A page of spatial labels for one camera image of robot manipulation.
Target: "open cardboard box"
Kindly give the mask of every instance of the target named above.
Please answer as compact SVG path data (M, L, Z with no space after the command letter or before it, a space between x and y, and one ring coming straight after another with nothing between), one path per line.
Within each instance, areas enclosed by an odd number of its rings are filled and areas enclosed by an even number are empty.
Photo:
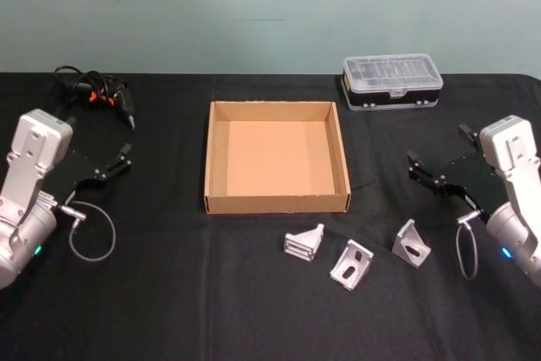
M207 213L347 211L350 197L334 102L210 104Z

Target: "metal bracket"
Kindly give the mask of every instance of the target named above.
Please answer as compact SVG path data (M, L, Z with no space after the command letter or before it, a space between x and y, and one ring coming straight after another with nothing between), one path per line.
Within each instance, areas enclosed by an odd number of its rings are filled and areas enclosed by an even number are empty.
M320 247L324 227L320 223L314 230L301 232L300 234L286 234L284 251L303 260L313 260Z
M374 253L361 244L349 240L346 249L331 271L331 278L352 291L369 271L372 258L374 258Z
M410 219L396 235L392 252L405 260L409 265L419 268L429 256L432 249L426 245L415 229L415 221Z

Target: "wall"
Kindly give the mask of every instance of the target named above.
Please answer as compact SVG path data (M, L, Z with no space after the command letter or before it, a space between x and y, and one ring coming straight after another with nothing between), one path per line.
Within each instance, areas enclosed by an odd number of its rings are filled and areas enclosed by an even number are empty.
M538 0L0 0L0 71L328 74L428 52L541 77Z

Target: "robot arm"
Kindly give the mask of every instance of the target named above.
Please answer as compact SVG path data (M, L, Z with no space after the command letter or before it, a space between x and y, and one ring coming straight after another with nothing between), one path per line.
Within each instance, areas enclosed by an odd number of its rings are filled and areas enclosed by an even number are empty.
M86 218L64 205L79 185L105 183L131 165L126 157L130 146L125 145L111 166L100 169L86 156L68 151L72 135L68 123L39 109L19 119L0 192L0 289L13 282L39 252L57 225L58 211L73 217L73 229ZM58 176L52 170L62 160ZM54 196L41 190L45 179Z
M17 277L57 225L58 203L41 185L63 159L72 134L67 123L41 110L19 119L0 193L0 288Z
M502 253L541 287L541 181L537 148L530 122L508 116L489 125L480 134L459 126L459 134L475 149L433 174L411 151L408 152L411 179L437 195L455 195L473 211L458 219L456 250L462 274L467 276L458 244L458 234L465 227L475 240L468 224L479 217L502 246Z
M486 161L503 179L509 198L489 218L487 229L541 287L540 160L532 125L508 116L483 129L479 138Z

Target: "plastic storage box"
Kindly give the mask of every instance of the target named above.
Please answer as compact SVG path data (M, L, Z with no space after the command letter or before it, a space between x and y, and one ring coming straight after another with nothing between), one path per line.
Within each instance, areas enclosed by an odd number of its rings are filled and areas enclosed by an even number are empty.
M342 88L351 110L432 107L443 80L428 54L348 57Z

